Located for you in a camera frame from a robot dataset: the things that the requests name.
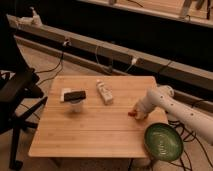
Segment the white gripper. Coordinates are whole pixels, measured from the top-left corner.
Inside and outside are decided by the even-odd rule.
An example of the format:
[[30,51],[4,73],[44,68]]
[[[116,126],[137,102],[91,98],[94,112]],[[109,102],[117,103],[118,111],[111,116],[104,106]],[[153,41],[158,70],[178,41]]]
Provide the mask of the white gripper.
[[145,119],[154,109],[155,105],[151,103],[148,97],[140,98],[133,107],[137,120]]

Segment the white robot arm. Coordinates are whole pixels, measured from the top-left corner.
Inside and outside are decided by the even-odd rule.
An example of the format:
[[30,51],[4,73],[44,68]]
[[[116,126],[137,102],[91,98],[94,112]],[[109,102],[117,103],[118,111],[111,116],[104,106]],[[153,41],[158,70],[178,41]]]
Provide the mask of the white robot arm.
[[164,109],[182,123],[188,125],[199,136],[213,145],[213,117],[190,108],[173,99],[174,90],[170,86],[150,88],[129,112],[137,120],[145,119],[156,107]]

